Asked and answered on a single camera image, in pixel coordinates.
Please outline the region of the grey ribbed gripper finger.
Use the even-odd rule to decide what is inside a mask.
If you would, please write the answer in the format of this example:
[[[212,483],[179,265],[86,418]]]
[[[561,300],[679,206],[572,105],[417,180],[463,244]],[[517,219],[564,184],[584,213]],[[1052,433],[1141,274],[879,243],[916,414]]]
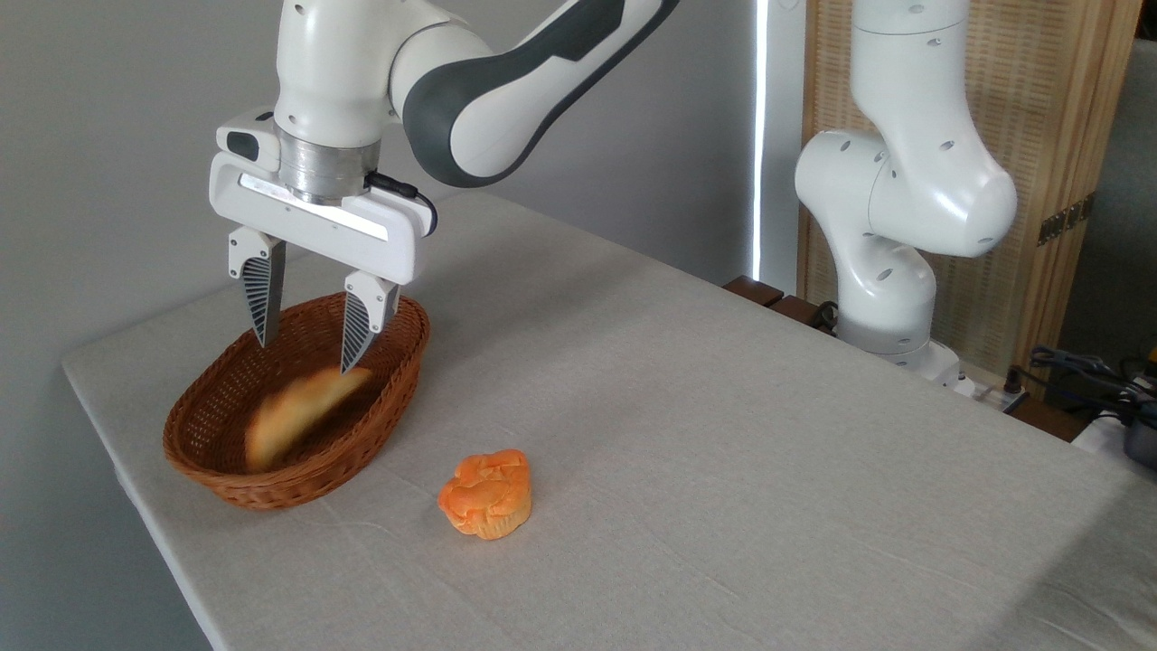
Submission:
[[[400,303],[400,284],[364,271],[344,278],[342,373],[351,373],[384,333]]]
[[[242,284],[258,343],[274,342],[281,315],[286,243],[239,227],[229,235],[229,275]]]

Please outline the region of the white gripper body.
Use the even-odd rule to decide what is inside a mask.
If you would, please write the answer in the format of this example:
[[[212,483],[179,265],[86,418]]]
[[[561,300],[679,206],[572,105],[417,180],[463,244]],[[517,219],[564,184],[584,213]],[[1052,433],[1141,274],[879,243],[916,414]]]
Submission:
[[[208,197],[223,219],[395,284],[420,275],[423,241],[437,225],[427,204],[381,188],[338,206],[308,204],[277,175],[227,151],[212,161]]]

